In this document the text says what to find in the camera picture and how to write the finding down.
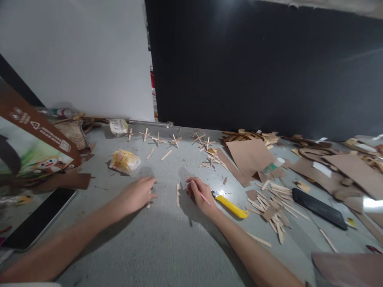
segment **white wall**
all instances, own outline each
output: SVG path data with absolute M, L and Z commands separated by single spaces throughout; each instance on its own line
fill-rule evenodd
M 154 120 L 142 0 L 1 0 L 0 53 L 47 107 Z

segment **yellow utility knife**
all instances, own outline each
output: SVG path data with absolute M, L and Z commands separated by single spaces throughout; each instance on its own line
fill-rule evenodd
M 211 191 L 213 197 L 215 198 L 215 200 L 219 201 L 220 203 L 222 203 L 222 205 L 224 207 L 226 207 L 227 209 L 229 209 L 232 213 L 234 213 L 237 217 L 239 218 L 246 218 L 248 215 L 249 215 L 249 212 L 246 210 L 242 210 L 240 209 L 239 207 L 237 207 L 236 205 L 234 205 L 233 203 L 231 203 L 230 201 L 228 201 L 225 197 L 223 197 L 222 195 L 219 195 L 218 193 L 216 193 L 215 191 Z

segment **right hand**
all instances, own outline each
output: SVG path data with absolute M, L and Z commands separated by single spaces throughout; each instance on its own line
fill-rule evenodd
M 189 177 L 186 180 L 188 184 L 186 191 L 188 192 L 189 196 L 191 194 L 194 195 L 195 202 L 197 206 L 200 208 L 200 210 L 207 216 L 213 216 L 219 209 L 215 205 L 214 197 L 211 194 L 210 186 L 205 184 L 202 180 L 200 180 L 198 177 Z M 200 192 L 206 197 L 206 199 L 209 201 L 209 206 L 202 198 Z

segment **small bottle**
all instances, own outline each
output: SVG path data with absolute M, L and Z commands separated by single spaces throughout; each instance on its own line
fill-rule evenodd
M 45 107 L 35 107 L 39 113 L 42 113 L 46 117 L 53 118 L 73 118 L 77 115 L 77 111 L 70 108 L 63 109 L 48 109 Z

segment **black phone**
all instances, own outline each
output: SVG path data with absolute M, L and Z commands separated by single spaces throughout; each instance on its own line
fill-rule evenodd
M 75 194 L 74 189 L 56 189 L 4 240 L 2 247 L 17 251 L 29 249 L 64 210 Z
M 318 214 L 320 217 L 326 219 L 341 229 L 347 230 L 347 225 L 344 222 L 342 213 L 330 205 L 323 203 L 298 188 L 292 189 L 292 198 L 299 205 L 310 209 L 312 212 Z

